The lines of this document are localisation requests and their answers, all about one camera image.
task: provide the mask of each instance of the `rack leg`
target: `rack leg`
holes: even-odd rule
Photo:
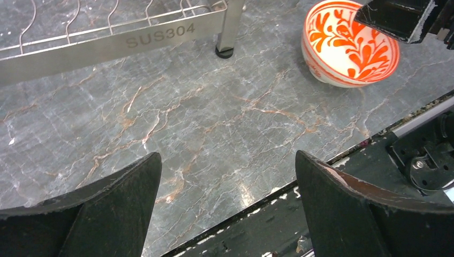
[[[217,37],[216,55],[227,59],[233,55],[233,47],[237,38],[240,18],[245,0],[229,0],[224,18],[222,33]]]

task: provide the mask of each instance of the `metal rack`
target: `metal rack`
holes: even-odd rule
[[[33,30],[40,15],[37,2],[29,1],[33,6],[29,8],[31,19],[18,36],[18,44],[0,45],[0,86],[72,71],[213,34],[219,34],[216,54],[229,58],[233,54],[245,0],[205,0],[206,3],[197,5],[191,3],[195,0],[179,0],[179,7],[174,2],[174,10],[169,10],[171,4],[168,1],[163,4],[165,8],[161,8],[165,11],[154,15],[150,13],[156,3],[150,0],[144,3],[147,5],[143,7],[142,18],[118,23],[112,21],[112,16],[115,16],[120,0],[109,0],[115,6],[105,17],[106,26],[75,32],[71,32],[71,25],[80,16],[83,0],[65,0],[73,1],[74,5],[77,3],[77,8],[66,15],[70,20],[66,22],[62,34],[25,42],[24,35]]]

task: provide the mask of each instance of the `ceramic bowl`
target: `ceramic bowl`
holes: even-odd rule
[[[396,40],[353,21],[361,4],[327,0],[308,13],[301,49],[312,75],[338,87],[362,87],[386,79],[400,59]]]

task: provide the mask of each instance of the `robotic arm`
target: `robotic arm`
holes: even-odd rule
[[[435,34],[454,49],[454,0],[371,0],[355,21],[408,44]]]

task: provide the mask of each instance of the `stainless steel frame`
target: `stainless steel frame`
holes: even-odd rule
[[[70,25],[79,15],[81,1],[73,0],[77,1],[78,7],[74,12],[75,15],[66,25],[65,34],[33,42],[23,42],[23,35],[33,29],[33,23],[36,16],[39,15],[35,0],[29,1],[33,6],[33,17],[28,26],[20,33],[19,44],[0,46],[2,47],[0,48],[0,86],[72,71],[213,34],[219,34],[216,46],[219,51],[231,50],[238,33],[245,2],[245,0],[221,0],[207,5],[193,6],[191,0],[180,0],[179,10],[149,16],[149,9],[153,6],[153,0],[150,0],[144,11],[144,18],[112,24],[111,16],[117,10],[120,1],[116,0],[115,7],[107,16],[108,26],[70,33]],[[168,20],[175,14],[181,14],[180,18],[159,22],[159,19]],[[126,26],[131,27],[131,25],[139,28],[115,33],[115,30]],[[99,32],[107,32],[109,35],[77,41],[77,37],[90,36]],[[62,41],[64,43],[56,47],[27,52],[28,47]],[[17,54],[9,55],[8,53],[11,52],[17,52]]]

